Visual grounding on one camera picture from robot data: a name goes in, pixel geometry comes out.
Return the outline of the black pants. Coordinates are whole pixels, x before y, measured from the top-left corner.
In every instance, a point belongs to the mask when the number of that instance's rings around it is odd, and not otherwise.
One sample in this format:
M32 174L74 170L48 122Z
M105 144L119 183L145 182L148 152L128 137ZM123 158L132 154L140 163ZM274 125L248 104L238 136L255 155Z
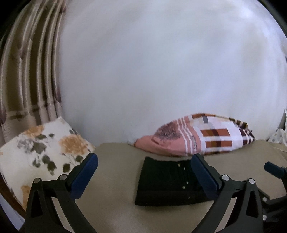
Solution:
M210 200L194 174L190 160L159 161L145 157L135 205L180 206Z

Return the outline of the white dotted crumpled cloth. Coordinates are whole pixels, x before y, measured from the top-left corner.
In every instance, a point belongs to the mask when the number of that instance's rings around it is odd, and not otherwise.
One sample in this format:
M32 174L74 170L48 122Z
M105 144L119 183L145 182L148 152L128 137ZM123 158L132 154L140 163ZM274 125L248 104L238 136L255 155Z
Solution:
M286 146L286 110L276 132L268 139L268 142Z

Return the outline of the floral pillow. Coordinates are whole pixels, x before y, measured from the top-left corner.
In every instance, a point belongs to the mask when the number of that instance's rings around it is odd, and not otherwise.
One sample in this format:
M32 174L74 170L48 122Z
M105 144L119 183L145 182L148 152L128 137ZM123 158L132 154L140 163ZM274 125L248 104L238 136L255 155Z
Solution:
M35 178L55 180L69 174L95 146L63 118L28 129L1 147L1 175L17 202L26 209Z

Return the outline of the pink plaid folded blanket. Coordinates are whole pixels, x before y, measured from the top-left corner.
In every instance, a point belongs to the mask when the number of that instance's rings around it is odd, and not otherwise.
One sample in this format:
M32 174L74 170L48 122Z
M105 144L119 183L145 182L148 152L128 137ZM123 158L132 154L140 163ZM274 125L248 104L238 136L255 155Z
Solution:
M135 140L133 145L158 155L185 157L226 153L254 140L246 122L200 113L164 124L153 135Z

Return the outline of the striped curtain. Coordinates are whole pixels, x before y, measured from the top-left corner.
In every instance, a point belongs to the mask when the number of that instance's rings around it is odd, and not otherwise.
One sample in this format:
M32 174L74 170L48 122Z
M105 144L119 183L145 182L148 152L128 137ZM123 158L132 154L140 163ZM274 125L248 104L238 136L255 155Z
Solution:
M66 1L26 1L1 38L1 144L63 115L58 75Z

